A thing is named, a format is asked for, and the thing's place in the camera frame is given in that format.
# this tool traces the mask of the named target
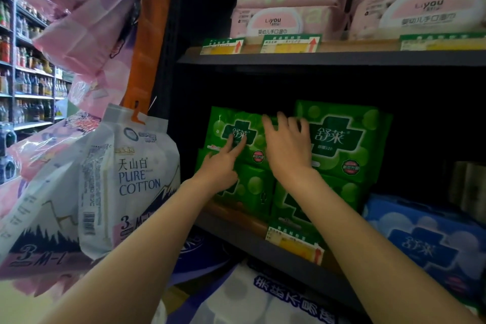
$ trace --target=red arrow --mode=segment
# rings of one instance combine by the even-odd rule
[[[315,42],[315,39],[313,38],[312,41],[309,43],[309,53],[312,53],[314,51],[314,45],[317,43]]]
[[[238,41],[235,47],[235,54],[238,52],[238,50],[240,50],[240,48],[241,48],[241,41]]]

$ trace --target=price tag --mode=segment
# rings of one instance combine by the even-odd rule
[[[486,32],[402,35],[400,41],[402,51],[485,50]]]
[[[278,222],[271,222],[265,239],[317,265],[322,264],[324,249],[317,241],[313,241],[309,236],[295,229]]]
[[[265,35],[260,53],[315,53],[322,35]]]
[[[206,38],[200,55],[240,54],[244,38]]]

